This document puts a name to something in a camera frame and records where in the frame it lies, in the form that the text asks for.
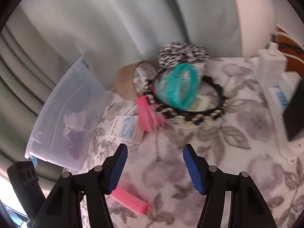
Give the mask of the pink hair roller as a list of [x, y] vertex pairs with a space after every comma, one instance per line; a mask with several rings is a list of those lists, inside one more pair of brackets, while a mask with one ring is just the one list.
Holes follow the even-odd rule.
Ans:
[[146, 202], [119, 187], [113, 190], [110, 196], [138, 215], [145, 214], [149, 208]]

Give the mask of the white ear drops box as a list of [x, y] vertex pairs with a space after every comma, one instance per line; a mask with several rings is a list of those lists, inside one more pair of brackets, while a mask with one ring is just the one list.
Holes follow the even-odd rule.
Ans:
[[140, 145], [145, 130], [139, 116], [116, 116], [109, 131], [109, 136], [121, 141]]

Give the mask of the pink plastic bangles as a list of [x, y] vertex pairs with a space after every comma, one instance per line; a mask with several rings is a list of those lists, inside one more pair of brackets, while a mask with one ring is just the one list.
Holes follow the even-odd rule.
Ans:
[[157, 105], [151, 104], [147, 96], [141, 96], [136, 99], [139, 119], [146, 132], [154, 132], [158, 126], [166, 121], [161, 112], [157, 112]]

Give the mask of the clear plastic storage bin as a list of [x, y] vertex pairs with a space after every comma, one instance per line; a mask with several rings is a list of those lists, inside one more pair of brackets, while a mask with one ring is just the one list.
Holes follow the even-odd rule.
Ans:
[[109, 93], [94, 77], [84, 58], [79, 58], [42, 107], [25, 158], [80, 170], [109, 99]]

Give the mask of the floral grey white blanket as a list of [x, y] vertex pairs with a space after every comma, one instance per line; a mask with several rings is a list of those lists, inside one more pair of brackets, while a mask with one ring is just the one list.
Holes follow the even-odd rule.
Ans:
[[220, 173], [252, 178], [278, 227], [291, 227], [303, 213], [303, 158], [293, 165], [280, 155], [274, 129], [257, 82], [243, 58], [212, 59], [208, 74], [231, 98], [212, 127], [166, 125], [128, 145], [119, 186], [147, 201], [144, 215], [107, 197], [115, 227], [196, 227], [206, 187], [199, 157]]

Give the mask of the crumpled paper in bin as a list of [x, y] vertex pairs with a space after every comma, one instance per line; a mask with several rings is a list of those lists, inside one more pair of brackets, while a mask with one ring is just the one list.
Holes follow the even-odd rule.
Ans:
[[70, 112], [67, 111], [62, 119], [64, 130], [62, 135], [69, 141], [68, 151], [74, 160], [79, 160], [79, 152], [77, 143], [80, 141], [81, 133], [87, 131], [86, 124], [86, 111]]

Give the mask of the black phone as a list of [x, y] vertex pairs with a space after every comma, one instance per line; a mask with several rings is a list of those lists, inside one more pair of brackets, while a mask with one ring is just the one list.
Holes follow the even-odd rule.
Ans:
[[283, 114], [284, 124], [289, 141], [303, 137], [304, 123], [303, 79], [299, 82], [291, 102]]

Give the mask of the cream hair claw clip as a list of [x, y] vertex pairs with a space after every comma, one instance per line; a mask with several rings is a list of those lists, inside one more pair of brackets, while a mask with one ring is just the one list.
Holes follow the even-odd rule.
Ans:
[[[210, 97], [197, 94], [196, 100], [190, 107], [189, 111], [191, 112], [205, 111], [207, 109], [210, 109], [211, 107], [210, 103], [211, 103]], [[191, 121], [186, 121], [181, 116], [177, 116], [175, 120], [183, 129], [192, 129], [196, 127], [194, 123], [192, 123]]]

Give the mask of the teal plastic bangles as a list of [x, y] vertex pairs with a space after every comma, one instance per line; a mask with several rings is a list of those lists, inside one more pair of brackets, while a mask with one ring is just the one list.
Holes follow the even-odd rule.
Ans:
[[155, 77], [156, 97], [173, 108], [187, 111], [195, 101], [199, 88], [196, 68], [189, 63], [172, 70], [161, 70]]

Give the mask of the white charger adapter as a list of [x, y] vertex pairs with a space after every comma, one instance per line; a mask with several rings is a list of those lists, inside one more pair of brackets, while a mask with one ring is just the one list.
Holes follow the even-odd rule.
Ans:
[[280, 76], [287, 69], [287, 58], [278, 44], [269, 42], [267, 49], [258, 50], [258, 66], [255, 77], [262, 88], [277, 86]]

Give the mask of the brown packing tape roll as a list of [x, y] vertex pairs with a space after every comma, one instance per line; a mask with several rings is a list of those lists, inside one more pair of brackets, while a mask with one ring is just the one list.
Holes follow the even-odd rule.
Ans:
[[[138, 91], [133, 83], [135, 73], [138, 73], [142, 83]], [[115, 77], [115, 89], [123, 99], [135, 100], [142, 94], [145, 81], [153, 79], [156, 75], [157, 70], [147, 61], [126, 65], [117, 72]]]

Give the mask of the black clover headband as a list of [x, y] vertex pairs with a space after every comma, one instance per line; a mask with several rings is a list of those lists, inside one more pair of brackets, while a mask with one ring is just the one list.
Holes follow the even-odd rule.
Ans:
[[213, 78], [208, 75], [203, 75], [201, 77], [201, 81], [212, 87], [217, 92], [218, 103], [216, 107], [204, 111], [188, 111], [172, 107], [171, 105], [161, 101], [161, 99], [156, 96], [156, 92], [154, 90], [155, 82], [163, 72], [164, 70], [161, 70], [154, 79], [148, 79], [144, 84], [143, 96], [146, 98], [149, 105], [157, 106], [155, 108], [156, 112], [161, 113], [168, 120], [179, 117], [185, 122], [191, 123], [195, 126], [198, 126], [207, 120], [215, 121], [225, 114], [228, 97], [223, 94], [223, 87], [219, 84], [215, 84]]

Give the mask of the black white leopard scrunchie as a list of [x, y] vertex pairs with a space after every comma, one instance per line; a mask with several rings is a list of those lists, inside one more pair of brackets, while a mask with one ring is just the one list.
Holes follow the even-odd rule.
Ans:
[[191, 64], [201, 78], [205, 74], [206, 63], [210, 57], [210, 52], [203, 46], [171, 42], [160, 49], [158, 63], [160, 68], [166, 70], [171, 70], [182, 63]]

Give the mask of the green curtain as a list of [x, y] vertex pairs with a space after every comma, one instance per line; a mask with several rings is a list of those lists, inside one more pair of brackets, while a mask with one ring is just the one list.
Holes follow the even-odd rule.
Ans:
[[236, 0], [1, 0], [1, 157], [21, 160], [42, 105], [80, 56], [110, 87], [177, 41], [242, 54]]

